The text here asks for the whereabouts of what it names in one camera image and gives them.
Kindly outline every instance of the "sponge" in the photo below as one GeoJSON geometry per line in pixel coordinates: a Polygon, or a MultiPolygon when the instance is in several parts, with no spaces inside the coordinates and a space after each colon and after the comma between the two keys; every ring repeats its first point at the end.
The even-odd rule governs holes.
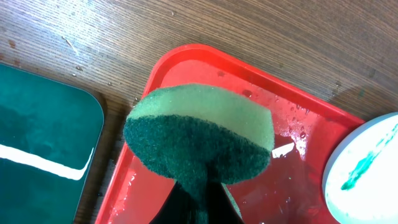
{"type": "Polygon", "coordinates": [[[175,179],[193,199],[191,223],[208,223],[209,182],[254,178],[267,167],[274,147],[269,110],[197,84],[148,94],[128,115],[124,137],[149,170],[175,179]]]}

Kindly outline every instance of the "red tray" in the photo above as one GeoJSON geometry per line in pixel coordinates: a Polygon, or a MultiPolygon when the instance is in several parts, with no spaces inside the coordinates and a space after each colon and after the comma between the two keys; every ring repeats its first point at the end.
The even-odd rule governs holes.
{"type": "MultiPolygon", "coordinates": [[[[275,147],[295,143],[255,179],[228,186],[245,223],[337,223],[323,199],[323,169],[337,144],[363,120],[200,44],[164,55],[143,97],[156,88],[187,83],[220,86],[269,108],[275,147]]],[[[124,145],[96,223],[149,223],[173,185],[172,179],[148,171],[124,145]]]]}

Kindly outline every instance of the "dark green board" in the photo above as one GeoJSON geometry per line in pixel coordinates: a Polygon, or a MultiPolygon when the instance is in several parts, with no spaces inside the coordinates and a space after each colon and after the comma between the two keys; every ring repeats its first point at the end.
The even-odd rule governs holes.
{"type": "Polygon", "coordinates": [[[0,223],[71,224],[103,123],[103,109],[87,91],[0,65],[0,223]],[[22,156],[4,158],[14,151],[32,163],[39,157],[88,167],[73,180],[23,164],[22,156]]]}

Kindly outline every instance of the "table surface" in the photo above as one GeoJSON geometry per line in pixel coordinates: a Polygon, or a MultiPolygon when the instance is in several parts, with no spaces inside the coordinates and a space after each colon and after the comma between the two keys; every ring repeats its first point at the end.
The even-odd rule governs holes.
{"type": "Polygon", "coordinates": [[[95,220],[124,118],[156,61],[216,47],[362,119],[398,110],[398,2],[0,0],[0,62],[102,93],[108,112],[76,215],[95,220]]]}

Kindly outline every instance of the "white stripe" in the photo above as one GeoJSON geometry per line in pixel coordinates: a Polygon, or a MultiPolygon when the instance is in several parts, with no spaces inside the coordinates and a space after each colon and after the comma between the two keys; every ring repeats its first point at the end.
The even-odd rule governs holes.
{"type": "Polygon", "coordinates": [[[81,170],[73,169],[62,164],[46,160],[40,156],[36,156],[13,147],[3,146],[0,144],[0,158],[9,159],[13,162],[25,164],[28,166],[36,167],[38,169],[53,173],[60,177],[65,177],[72,180],[80,180],[85,174],[88,163],[93,155],[94,148],[87,160],[86,165],[81,170]]]}

